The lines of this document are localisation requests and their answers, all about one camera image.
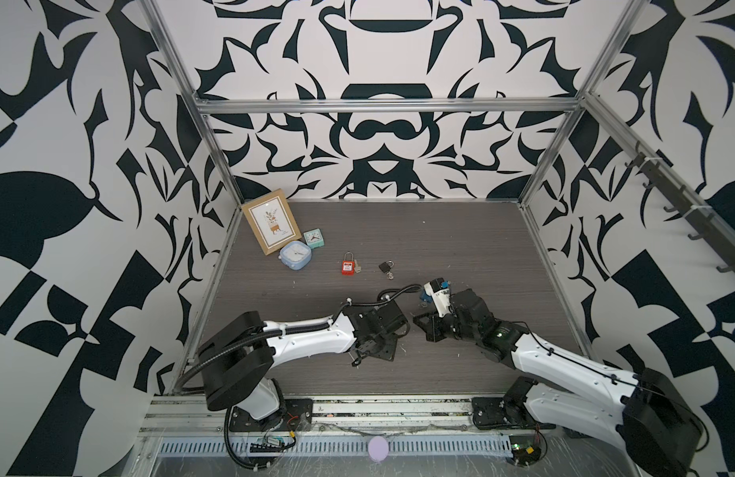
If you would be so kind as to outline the small black padlock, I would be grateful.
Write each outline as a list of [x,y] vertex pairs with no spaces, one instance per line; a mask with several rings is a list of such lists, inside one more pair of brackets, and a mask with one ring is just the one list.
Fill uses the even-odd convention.
[[389,274],[393,270],[394,266],[395,266],[394,262],[392,262],[391,260],[387,260],[386,262],[382,262],[379,265],[379,269],[381,270],[382,273]]

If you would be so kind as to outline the red padlock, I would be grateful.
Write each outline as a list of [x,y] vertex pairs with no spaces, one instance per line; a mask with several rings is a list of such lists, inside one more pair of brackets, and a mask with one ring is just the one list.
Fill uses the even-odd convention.
[[346,252],[341,265],[341,274],[354,275],[356,273],[356,261],[352,252]]

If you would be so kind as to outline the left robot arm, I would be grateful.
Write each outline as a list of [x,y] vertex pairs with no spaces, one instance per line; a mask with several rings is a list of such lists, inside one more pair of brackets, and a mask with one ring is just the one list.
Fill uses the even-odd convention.
[[[367,358],[392,361],[409,331],[397,300],[420,290],[411,284],[383,290],[372,302],[346,299],[334,313],[311,320],[264,321],[256,311],[244,312],[201,346],[196,364],[176,379],[173,392],[203,395],[209,411],[224,413],[222,440],[232,462],[249,471],[266,469],[276,455],[296,445],[302,419],[301,413],[288,411],[280,383],[269,371],[319,355],[347,354],[355,367]],[[252,443],[252,457],[244,458],[232,446],[233,425],[263,433],[286,429],[289,436]]]

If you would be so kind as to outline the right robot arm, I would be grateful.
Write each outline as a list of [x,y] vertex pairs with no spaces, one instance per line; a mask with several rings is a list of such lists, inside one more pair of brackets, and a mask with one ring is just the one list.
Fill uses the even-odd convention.
[[507,395],[517,411],[622,449],[651,476],[693,473],[709,434],[664,374],[615,369],[558,347],[524,322],[496,318],[472,289],[452,292],[445,280],[424,284],[421,298],[434,307],[413,319],[427,341],[470,342],[524,373]]

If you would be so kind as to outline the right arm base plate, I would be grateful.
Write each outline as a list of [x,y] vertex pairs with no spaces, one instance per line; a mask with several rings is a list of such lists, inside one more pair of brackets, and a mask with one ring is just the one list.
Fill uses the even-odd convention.
[[512,397],[473,397],[471,403],[476,429],[537,429],[540,426],[526,405]]

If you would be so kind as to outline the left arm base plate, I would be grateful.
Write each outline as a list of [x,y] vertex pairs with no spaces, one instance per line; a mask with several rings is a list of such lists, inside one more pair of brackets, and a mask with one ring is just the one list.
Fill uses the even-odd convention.
[[232,408],[230,414],[230,432],[262,432],[286,430],[288,421],[294,417],[291,424],[309,425],[314,407],[313,399],[285,399],[280,409],[264,419],[253,419],[251,415],[238,407]]

